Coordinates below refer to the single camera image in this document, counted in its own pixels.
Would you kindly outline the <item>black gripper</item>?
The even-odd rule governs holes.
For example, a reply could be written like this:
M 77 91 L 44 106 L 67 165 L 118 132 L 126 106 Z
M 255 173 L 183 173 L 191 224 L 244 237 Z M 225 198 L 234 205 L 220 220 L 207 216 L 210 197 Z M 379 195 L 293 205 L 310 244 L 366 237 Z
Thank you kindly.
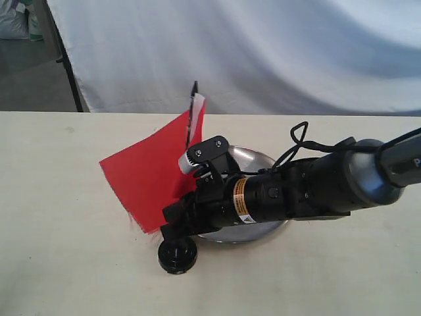
M 253 177 L 232 174 L 202 181 L 194 194 L 186 194 L 165 207 L 166 224 L 160 227 L 166 241 L 209 234 L 226 227 L 253 224 Z

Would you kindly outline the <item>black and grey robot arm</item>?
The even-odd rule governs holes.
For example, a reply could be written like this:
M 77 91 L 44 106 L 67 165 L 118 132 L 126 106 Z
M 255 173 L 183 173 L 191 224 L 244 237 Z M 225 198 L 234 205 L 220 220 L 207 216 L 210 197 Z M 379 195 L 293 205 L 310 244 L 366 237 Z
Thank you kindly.
M 293 141 L 271 167 L 254 172 L 240 169 L 223 136 L 189 147 L 179 164 L 196 188 L 164 209 L 163 238 L 248 242 L 291 220 L 333 220 L 390 205 L 420 182 L 419 130 L 386 143 Z

